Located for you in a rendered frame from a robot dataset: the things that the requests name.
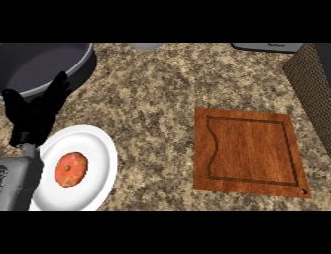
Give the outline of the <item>white round plate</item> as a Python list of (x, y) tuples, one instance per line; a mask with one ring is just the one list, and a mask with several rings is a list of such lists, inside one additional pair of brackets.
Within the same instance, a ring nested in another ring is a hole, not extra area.
[[(55, 180), (58, 161), (70, 152), (88, 158), (82, 182), (64, 188)], [(109, 134), (92, 125), (76, 125), (55, 133), (41, 146), (45, 163), (32, 211), (97, 211), (106, 202), (118, 175), (118, 150)]]

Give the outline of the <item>grey flat appliance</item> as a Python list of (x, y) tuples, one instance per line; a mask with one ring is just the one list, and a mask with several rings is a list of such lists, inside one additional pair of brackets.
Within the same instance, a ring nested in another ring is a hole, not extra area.
[(271, 53), (296, 53), (302, 48), (302, 43), (233, 43), (240, 50), (271, 52)]

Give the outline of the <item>grey round object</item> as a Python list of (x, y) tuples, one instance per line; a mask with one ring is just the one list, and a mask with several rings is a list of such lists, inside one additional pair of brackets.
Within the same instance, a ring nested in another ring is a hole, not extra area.
[(129, 45), (138, 50), (153, 51), (163, 45), (163, 43), (129, 43)]

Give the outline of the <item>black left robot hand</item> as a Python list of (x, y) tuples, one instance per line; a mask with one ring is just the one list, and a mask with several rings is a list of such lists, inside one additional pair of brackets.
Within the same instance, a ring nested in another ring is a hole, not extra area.
[(29, 143), (39, 147), (51, 134), (57, 116), (73, 94), (69, 75), (63, 71), (54, 79), (45, 94), (27, 102), (14, 89), (2, 92), (5, 113), (14, 124), (10, 145), (19, 147)]

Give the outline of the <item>brown wooden cutting board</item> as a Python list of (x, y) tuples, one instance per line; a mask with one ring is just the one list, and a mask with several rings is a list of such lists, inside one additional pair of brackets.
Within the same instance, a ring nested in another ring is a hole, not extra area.
[(196, 110), (196, 188), (312, 197), (287, 114)]

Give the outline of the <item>brown wicker basket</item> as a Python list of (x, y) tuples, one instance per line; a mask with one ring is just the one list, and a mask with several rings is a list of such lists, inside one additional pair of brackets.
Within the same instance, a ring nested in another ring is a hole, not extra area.
[(314, 43), (301, 47), (283, 69), (331, 158), (331, 88)]

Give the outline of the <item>orange round fruit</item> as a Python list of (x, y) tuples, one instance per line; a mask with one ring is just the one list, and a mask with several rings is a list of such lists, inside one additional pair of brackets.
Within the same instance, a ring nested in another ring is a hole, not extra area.
[(67, 153), (57, 165), (55, 169), (55, 180), (64, 187), (76, 186), (86, 175), (88, 171), (88, 158), (81, 152)]

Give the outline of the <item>dark grey pot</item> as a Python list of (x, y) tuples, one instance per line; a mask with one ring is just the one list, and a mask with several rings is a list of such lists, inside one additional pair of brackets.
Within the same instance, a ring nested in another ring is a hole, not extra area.
[(95, 67), (94, 43), (0, 43), (0, 101), (5, 89), (14, 89), (30, 101), (63, 71), (76, 91)]

